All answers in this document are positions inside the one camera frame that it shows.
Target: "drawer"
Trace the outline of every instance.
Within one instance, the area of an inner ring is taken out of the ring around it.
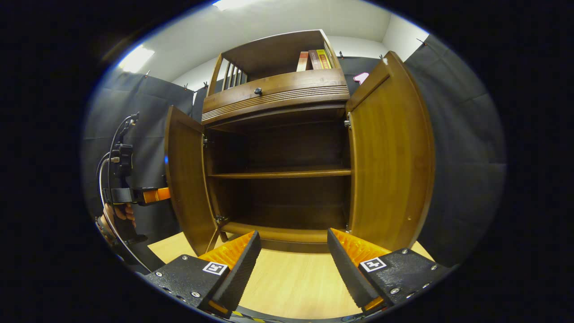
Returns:
[[[261,88],[262,94],[255,94]],[[346,101],[349,90],[343,70],[309,70],[270,76],[206,97],[202,124],[283,106]]]

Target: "white ceiling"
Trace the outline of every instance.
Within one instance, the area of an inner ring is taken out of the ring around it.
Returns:
[[[259,0],[225,11],[207,5],[144,41],[156,53],[139,72],[150,70],[171,82],[223,51],[298,30],[322,29],[327,36],[382,42],[390,16],[361,0]]]

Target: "book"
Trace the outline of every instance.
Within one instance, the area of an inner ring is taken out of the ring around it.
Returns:
[[[297,72],[311,70],[311,60],[309,60],[309,52],[301,52],[299,54],[299,63],[297,65]]]
[[[323,66],[321,65],[321,60],[319,59],[319,55],[317,54],[316,50],[309,51],[309,58],[311,59],[311,65],[313,65],[314,70],[322,70]]]
[[[327,58],[327,53],[325,53],[325,49],[317,49],[317,55],[319,56],[321,66],[323,66],[324,70],[331,68],[329,58]]]

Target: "wooden shelf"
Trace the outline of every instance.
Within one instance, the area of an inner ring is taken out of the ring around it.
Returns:
[[[238,222],[229,222],[221,230],[236,234],[246,234],[257,230],[261,239],[264,240],[290,241],[294,243],[327,243],[327,230],[284,229]]]
[[[337,170],[311,170],[311,171],[277,171],[277,172],[244,172],[229,174],[213,174],[211,178],[227,179],[256,179],[256,178],[302,178],[302,177],[328,177],[328,176],[350,176],[350,168]]]

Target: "ceiling light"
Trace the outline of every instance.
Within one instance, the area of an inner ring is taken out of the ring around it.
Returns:
[[[136,47],[120,62],[119,68],[126,72],[136,73],[149,60],[155,51],[145,49],[143,45]]]
[[[219,10],[224,11],[227,9],[239,8],[255,1],[257,0],[219,0],[214,2],[213,5],[216,6]]]

